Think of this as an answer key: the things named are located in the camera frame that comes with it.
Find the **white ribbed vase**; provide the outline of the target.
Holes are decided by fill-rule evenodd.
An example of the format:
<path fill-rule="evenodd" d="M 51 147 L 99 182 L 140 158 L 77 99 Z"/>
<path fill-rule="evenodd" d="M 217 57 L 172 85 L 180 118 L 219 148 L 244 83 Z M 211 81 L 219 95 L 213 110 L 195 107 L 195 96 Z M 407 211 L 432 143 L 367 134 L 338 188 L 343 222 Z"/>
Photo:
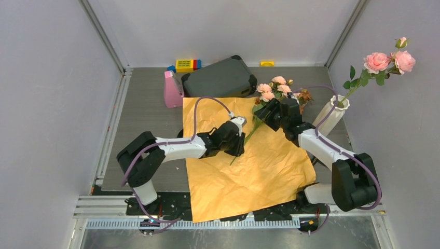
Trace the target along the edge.
<path fill-rule="evenodd" d="M 350 102 L 346 97 L 342 95 L 332 96 L 330 101 L 321 109 L 312 125 L 318 126 L 319 132 L 327 136 L 342 119 L 349 106 Z"/>

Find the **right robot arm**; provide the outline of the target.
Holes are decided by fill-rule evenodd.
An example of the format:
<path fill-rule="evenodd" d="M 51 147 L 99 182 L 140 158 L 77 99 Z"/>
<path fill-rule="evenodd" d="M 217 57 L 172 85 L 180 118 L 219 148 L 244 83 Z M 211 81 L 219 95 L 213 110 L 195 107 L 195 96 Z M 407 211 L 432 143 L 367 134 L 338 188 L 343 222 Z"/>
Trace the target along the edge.
<path fill-rule="evenodd" d="M 301 212 L 311 212 L 318 203 L 336 205 L 344 212 L 371 210 L 380 203 L 382 191 L 372 158 L 343 149 L 304 122 L 295 98 L 272 99 L 253 114 L 272 130 L 282 129 L 287 140 L 331 171 L 330 184 L 315 183 L 299 191 L 296 206 Z"/>

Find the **red blue toy block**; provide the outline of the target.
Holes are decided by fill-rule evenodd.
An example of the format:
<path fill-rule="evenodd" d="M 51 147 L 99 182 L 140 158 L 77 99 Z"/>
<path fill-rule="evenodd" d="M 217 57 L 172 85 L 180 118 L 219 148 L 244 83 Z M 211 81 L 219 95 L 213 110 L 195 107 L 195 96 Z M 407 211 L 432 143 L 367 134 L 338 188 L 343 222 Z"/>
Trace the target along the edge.
<path fill-rule="evenodd" d="M 201 60 L 199 60 L 199 59 L 193 60 L 192 61 L 192 69 L 195 71 L 195 70 L 198 70 L 200 68 L 202 68 Z"/>

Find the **pink rose stem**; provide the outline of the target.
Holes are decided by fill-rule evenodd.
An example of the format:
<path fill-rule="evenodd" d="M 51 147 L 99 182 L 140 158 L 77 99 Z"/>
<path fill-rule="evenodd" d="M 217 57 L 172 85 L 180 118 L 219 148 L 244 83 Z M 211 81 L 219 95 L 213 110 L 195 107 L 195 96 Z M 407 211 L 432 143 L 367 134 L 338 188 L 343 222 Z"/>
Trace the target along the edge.
<path fill-rule="evenodd" d="M 396 40 L 396 50 L 390 54 L 374 52 L 364 58 L 364 68 L 359 77 L 353 66 L 350 67 L 350 79 L 343 83 L 343 88 L 348 93 L 342 99 L 338 99 L 337 107 L 343 108 L 343 102 L 348 99 L 358 88 L 365 87 L 371 80 L 377 85 L 383 86 L 386 79 L 394 75 L 404 75 L 411 72 L 416 64 L 416 59 L 406 50 L 408 38 L 401 37 Z"/>

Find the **orange flower bouquet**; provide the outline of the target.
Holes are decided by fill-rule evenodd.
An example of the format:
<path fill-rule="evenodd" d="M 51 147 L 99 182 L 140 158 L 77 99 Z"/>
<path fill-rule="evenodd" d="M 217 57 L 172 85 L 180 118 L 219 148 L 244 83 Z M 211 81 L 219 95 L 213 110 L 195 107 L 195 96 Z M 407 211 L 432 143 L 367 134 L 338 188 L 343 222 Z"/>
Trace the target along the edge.
<path fill-rule="evenodd" d="M 187 159 L 192 219 L 206 222 L 232 217 L 292 201 L 298 189 L 312 184 L 316 172 L 306 151 L 285 138 L 282 130 L 255 128 L 254 98 L 185 98 L 184 136 L 208 132 L 228 119 L 228 112 L 244 116 L 250 140 L 244 154 L 224 152 L 204 159 Z"/>

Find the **remaining flower bunch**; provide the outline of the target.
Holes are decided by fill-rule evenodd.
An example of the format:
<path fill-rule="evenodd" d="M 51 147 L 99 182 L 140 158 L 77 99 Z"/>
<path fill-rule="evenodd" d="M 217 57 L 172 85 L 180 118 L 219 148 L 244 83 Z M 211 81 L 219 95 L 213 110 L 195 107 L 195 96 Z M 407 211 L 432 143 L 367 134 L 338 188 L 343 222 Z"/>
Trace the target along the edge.
<path fill-rule="evenodd" d="M 271 80 L 271 82 L 278 83 L 280 85 L 288 85 L 289 87 L 290 87 L 290 85 L 293 84 L 293 80 L 292 79 L 286 80 L 282 76 L 274 77 Z M 294 93 L 292 91 L 291 95 L 289 95 L 288 97 L 286 97 L 284 99 L 287 99 L 287 98 L 292 97 L 292 96 L 295 97 L 299 101 L 299 111 L 300 111 L 300 114 L 303 114 L 304 107 L 308 104 L 309 101 L 312 101 L 312 97 L 311 97 L 310 92 L 307 89 L 302 89 L 300 92 L 296 92 L 296 93 Z"/>

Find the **small yellow toy piece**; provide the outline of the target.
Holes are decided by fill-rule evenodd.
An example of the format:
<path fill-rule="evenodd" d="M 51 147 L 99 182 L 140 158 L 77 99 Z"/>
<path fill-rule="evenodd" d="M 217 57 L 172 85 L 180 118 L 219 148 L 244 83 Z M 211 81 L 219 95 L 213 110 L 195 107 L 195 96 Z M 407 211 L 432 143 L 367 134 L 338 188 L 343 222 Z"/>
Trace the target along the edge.
<path fill-rule="evenodd" d="M 274 67 L 274 61 L 260 61 L 261 67 Z"/>

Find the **peach rose stem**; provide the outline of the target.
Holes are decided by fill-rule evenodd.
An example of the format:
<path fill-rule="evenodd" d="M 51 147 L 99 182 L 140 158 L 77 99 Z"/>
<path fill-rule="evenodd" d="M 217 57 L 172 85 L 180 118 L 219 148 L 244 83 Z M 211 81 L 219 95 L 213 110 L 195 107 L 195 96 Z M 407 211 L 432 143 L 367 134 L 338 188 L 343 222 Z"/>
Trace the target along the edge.
<path fill-rule="evenodd" d="M 269 103 L 269 101 L 273 99 L 280 101 L 288 97 L 292 93 L 288 85 L 280 85 L 273 82 L 271 82 L 270 84 L 259 84 L 257 87 L 257 92 L 260 93 L 260 97 L 257 97 L 255 105 L 251 110 L 251 113 L 253 114 L 253 129 L 248 135 L 246 135 L 244 139 L 244 145 L 246 145 L 251 136 L 263 124 L 263 121 L 260 118 L 257 118 L 255 112 L 265 107 Z"/>

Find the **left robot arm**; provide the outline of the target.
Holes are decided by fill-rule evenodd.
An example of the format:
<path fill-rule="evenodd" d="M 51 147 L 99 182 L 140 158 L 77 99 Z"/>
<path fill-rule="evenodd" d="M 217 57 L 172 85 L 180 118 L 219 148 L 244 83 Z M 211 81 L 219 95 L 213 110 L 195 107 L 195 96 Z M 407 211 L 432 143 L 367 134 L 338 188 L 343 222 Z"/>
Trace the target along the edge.
<path fill-rule="evenodd" d="M 234 157 L 242 155 L 245 124 L 245 117 L 233 117 L 219 128 L 198 133 L 194 138 L 163 139 L 143 132 L 116 157 L 124 172 L 123 183 L 133 189 L 145 214 L 155 214 L 159 201 L 152 177 L 158 168 L 168 161 L 214 157 L 221 151 Z"/>

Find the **yellow toy block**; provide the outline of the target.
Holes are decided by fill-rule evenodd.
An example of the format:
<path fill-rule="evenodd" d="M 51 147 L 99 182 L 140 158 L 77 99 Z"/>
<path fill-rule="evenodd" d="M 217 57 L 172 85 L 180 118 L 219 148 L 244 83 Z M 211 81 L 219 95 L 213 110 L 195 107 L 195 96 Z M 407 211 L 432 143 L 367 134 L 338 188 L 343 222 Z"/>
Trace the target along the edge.
<path fill-rule="evenodd" d="M 193 72 L 197 66 L 197 62 L 191 60 L 176 60 L 175 69 L 177 73 L 190 73 Z"/>

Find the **dark grey hard case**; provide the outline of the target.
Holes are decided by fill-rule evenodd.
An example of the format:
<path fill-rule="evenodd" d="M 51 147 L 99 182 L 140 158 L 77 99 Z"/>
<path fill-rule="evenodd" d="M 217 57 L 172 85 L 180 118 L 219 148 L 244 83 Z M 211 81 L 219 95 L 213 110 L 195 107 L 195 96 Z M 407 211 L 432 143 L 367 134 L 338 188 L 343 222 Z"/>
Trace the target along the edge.
<path fill-rule="evenodd" d="M 256 91 L 257 78 L 239 55 L 181 77 L 187 97 L 244 98 Z"/>

